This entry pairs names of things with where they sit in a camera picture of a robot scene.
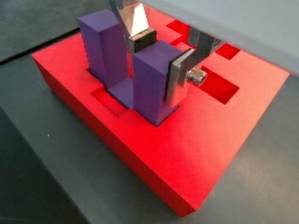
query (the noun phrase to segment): red base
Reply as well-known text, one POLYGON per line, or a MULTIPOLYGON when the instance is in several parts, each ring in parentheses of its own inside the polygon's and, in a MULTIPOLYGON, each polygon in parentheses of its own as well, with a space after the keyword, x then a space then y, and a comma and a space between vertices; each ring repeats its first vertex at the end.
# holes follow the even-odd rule
POLYGON ((234 88, 224 104, 209 93, 226 88, 223 81, 208 83, 208 90, 191 87, 180 108, 156 128, 120 106, 89 75, 80 35, 33 58, 53 92, 172 210, 180 216, 197 210, 288 73, 246 52, 231 60, 213 53, 203 65, 238 92, 234 88))

